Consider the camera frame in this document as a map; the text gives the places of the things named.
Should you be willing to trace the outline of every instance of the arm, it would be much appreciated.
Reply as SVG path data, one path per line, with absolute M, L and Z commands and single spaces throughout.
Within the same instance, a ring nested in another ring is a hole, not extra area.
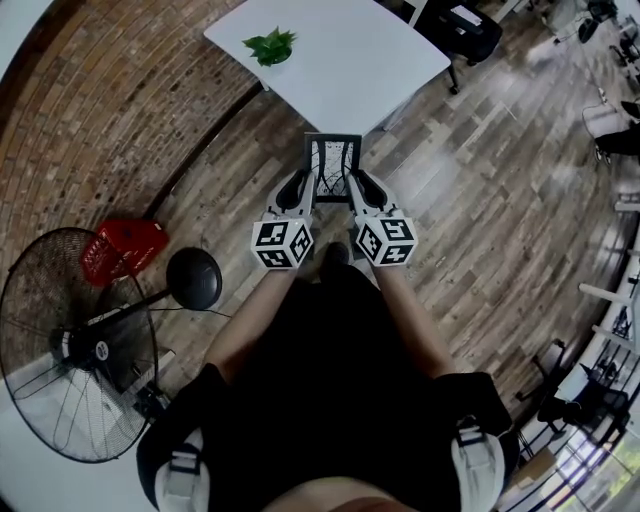
M 391 316 L 418 368 L 431 378 L 456 373 L 431 316 L 420 304 L 400 267 L 372 267 Z
M 230 382 L 244 356 L 273 321 L 295 277 L 295 270 L 268 272 L 213 340 L 203 365 L 215 365 Z

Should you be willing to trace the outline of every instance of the cable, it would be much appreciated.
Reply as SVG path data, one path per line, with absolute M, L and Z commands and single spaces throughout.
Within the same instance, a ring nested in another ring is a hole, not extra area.
M 213 313 L 215 315 L 224 316 L 226 318 L 231 318 L 231 315 L 226 315 L 224 313 L 220 313 L 219 311 L 214 311 L 213 309 L 187 309 L 187 308 L 149 308 L 149 311 L 193 311 L 194 313 Z

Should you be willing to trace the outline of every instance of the black round fan base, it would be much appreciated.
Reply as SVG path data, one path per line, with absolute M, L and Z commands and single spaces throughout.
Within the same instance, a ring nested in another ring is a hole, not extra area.
M 222 273 L 209 253 L 197 247 L 185 247 L 169 260 L 167 286 L 183 308 L 202 311 L 220 297 Z

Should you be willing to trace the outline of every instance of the potted plant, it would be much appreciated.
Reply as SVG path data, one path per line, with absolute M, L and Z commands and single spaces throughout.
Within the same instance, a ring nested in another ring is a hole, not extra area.
M 242 42 L 253 50 L 251 56 L 258 59 L 258 64 L 270 67 L 284 62 L 291 56 L 291 45 L 295 38 L 296 35 L 290 30 L 280 32 L 276 27 L 267 36 L 255 36 Z

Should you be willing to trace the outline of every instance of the brick wall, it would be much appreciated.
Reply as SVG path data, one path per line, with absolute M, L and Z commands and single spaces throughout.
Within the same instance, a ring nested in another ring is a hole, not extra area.
M 33 65 L 11 91 L 0 138 L 0 283 L 48 230 L 141 216 L 254 83 L 202 36 L 241 0 L 74 1 L 36 62 L 21 57 Z

